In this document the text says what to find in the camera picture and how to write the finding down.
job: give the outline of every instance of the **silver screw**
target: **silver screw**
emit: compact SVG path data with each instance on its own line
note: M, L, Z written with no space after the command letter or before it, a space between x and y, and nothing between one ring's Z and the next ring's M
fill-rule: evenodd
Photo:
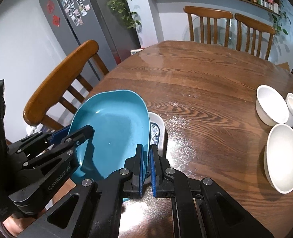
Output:
M85 186L85 187L91 185L91 183L92 183L92 182L91 182L90 179L85 179L85 180L83 180L83 181L81 182L81 184L82 184L83 186Z
M167 168L167 169L165 169L165 172L168 174L168 175L172 175L172 174L174 174L175 173L175 170L173 169L173 168Z
M213 180L210 178L204 178L203 179L203 183L206 185L212 185L213 184Z
M120 169L120 171L119 171L119 173L121 174L121 175L127 175L128 173L130 172L130 170L129 169L127 169L127 168L122 168L122 169Z

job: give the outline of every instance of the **red object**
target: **red object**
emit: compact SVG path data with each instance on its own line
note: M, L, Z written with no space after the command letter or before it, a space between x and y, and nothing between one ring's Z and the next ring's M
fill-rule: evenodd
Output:
M54 6L54 3L51 0L48 1L46 7L47 7L47 10L48 10L49 14L52 14L54 12L55 6Z
M53 24L57 27L60 26L60 17L53 15Z

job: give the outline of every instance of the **wooden table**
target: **wooden table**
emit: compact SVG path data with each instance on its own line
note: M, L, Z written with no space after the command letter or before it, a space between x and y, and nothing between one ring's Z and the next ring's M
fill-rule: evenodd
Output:
M293 75L272 63L219 45L165 41L131 56L111 71L89 96L130 89L168 131L166 157L194 179L209 176L276 238L293 227L293 191L273 189L263 170L270 126L255 110L259 85L285 98ZM173 237L170 199L124 203L119 237Z

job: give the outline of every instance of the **gray refrigerator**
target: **gray refrigerator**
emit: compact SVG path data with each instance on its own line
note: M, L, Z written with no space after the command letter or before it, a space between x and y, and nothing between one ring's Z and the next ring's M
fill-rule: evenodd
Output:
M135 29L127 29L107 5L107 0L39 0L44 15L66 55L93 39L108 70L140 48ZM95 86L102 78L90 59L82 76Z

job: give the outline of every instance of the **wooden chair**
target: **wooden chair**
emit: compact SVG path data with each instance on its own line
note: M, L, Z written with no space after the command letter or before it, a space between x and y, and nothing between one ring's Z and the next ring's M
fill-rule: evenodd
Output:
M233 14L228 11L215 10L203 7L194 7L194 6L185 6L184 11L187 13L188 25L191 41L194 41L194 29L192 14L200 17L200 42L204 43L204 20L207 18L207 43L211 44L211 25L210 18L214 19L214 44L217 44L218 32L217 32L217 19L227 19L226 20L226 37L225 37L225 47L228 47L228 38L229 38L229 26L230 20L233 18Z
M250 28L253 29L252 34L252 47L251 47L251 55L254 55L255 45L256 45L256 30L259 31L259 41L258 41L258 48L257 48L257 57L260 57L260 50L261 50L261 41L262 41L262 33L266 32L270 34L269 42L268 42L268 48L265 54L264 59L267 60L269 58L271 45L272 45L272 39L273 35L275 35L275 30L271 26L264 24L262 22L259 22L257 20L251 19L247 16L244 16L242 14L236 13L235 19L238 22L238 31L237 31L237 46L236 50L241 50L241 39L242 39L242 32L241 32L241 23L245 24L248 27L247 31L247 43L245 51L249 52L249 45L250 45Z
M109 72L97 54L98 49L96 41L84 42L46 77L24 108L23 118L29 125L36 126L42 123L54 130L63 128L60 123L46 115L46 112L59 102L71 113L76 113L77 109L63 97L63 94L68 91L79 102L84 101L85 98L71 84L76 79L88 92L93 89L80 74L90 58L94 60L104 76Z

